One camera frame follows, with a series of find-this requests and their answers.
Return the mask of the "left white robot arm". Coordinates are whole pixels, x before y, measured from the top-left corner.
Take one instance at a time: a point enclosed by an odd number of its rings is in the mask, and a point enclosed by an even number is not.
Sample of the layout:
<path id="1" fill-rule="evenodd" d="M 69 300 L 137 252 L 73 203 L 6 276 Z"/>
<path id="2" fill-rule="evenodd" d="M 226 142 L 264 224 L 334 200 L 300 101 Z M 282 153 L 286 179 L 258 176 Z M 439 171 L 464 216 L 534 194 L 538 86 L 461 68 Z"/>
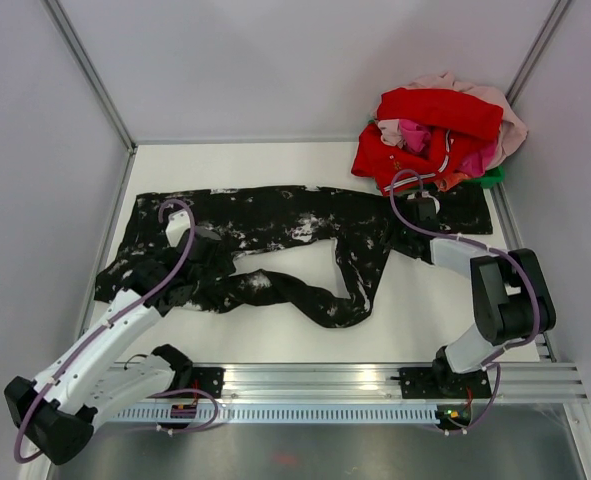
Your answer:
<path id="1" fill-rule="evenodd" d="M 19 464 L 46 456 L 62 465 L 77 456 L 98 430 L 135 403 L 151 398 L 216 397 L 193 383 L 193 363 L 164 344 L 119 373 L 113 363 L 143 333 L 160 322 L 182 293 L 192 294 L 223 273 L 233 261 L 222 239 L 203 227 L 190 227 L 172 243 L 173 265 L 149 259 L 136 265 L 100 320 L 58 360 L 32 379 L 15 377 L 4 397 L 17 437 Z"/>

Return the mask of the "red trousers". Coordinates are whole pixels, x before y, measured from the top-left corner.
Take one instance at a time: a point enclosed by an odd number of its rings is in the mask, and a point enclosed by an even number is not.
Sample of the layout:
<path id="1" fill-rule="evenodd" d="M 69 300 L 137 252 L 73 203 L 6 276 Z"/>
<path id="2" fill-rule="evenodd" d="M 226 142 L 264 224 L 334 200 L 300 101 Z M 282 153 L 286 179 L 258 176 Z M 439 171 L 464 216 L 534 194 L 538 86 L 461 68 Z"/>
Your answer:
<path id="1" fill-rule="evenodd" d="M 503 109 L 448 89 L 400 87 L 380 97 L 358 137 L 351 174 L 390 192 L 437 183 L 499 138 Z"/>

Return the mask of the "magenta pink trousers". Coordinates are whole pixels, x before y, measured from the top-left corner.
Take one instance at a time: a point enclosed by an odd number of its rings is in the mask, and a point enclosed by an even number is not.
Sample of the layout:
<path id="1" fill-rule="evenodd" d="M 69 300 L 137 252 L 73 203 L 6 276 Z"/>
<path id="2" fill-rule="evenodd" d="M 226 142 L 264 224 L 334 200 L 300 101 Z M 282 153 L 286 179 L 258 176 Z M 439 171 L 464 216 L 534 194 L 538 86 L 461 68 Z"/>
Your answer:
<path id="1" fill-rule="evenodd" d="M 402 148 L 413 154 L 421 154 L 429 146 L 431 130 L 407 119 L 399 120 L 399 130 L 402 137 Z"/>

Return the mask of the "black white-splattered trousers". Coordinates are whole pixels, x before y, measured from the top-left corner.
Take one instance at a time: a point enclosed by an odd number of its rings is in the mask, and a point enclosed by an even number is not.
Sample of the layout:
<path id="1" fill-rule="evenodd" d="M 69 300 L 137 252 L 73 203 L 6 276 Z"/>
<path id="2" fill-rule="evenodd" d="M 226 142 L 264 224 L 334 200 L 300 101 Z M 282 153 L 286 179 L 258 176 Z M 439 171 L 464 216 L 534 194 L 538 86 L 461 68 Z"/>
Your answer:
<path id="1" fill-rule="evenodd" d="M 180 307 L 223 314 L 241 305 L 290 303 L 326 329 L 352 327 L 371 315 L 394 251 L 387 244 L 387 227 L 394 214 L 389 200 L 298 185 L 138 195 L 114 261 L 96 276 L 96 301 L 111 302 L 138 262 L 171 247 L 162 224 L 169 216 L 162 205 L 169 199 L 185 202 L 198 226 L 221 237 L 233 261 L 333 241 L 346 288 L 346 295 L 337 297 L 287 273 L 258 269 L 218 280 Z"/>

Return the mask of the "light pink trousers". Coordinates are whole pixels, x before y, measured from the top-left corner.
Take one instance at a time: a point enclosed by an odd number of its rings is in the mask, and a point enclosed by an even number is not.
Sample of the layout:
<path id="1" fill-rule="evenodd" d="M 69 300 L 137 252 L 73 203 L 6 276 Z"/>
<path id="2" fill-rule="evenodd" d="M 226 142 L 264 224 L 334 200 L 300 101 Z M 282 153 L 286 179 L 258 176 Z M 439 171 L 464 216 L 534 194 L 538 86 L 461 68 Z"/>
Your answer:
<path id="1" fill-rule="evenodd" d="M 461 81 L 449 71 L 424 75 L 383 93 L 374 119 L 407 119 L 476 138 L 483 145 L 496 141 L 493 167 L 515 153 L 528 135 L 526 124 L 499 89 Z"/>

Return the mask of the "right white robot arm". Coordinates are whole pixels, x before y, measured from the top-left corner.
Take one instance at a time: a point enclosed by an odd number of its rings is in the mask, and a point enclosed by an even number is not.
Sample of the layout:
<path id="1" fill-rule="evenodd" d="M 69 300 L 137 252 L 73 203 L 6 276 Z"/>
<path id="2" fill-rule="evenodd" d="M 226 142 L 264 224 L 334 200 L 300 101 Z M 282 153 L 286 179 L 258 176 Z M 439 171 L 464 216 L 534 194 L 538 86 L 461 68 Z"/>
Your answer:
<path id="1" fill-rule="evenodd" d="M 441 347 L 431 365 L 432 387 L 455 395 L 509 350 L 556 326 L 557 312 L 536 253 L 505 251 L 460 234 L 435 230 L 437 208 L 430 196 L 390 204 L 404 225 L 406 254 L 470 281 L 473 325 Z"/>

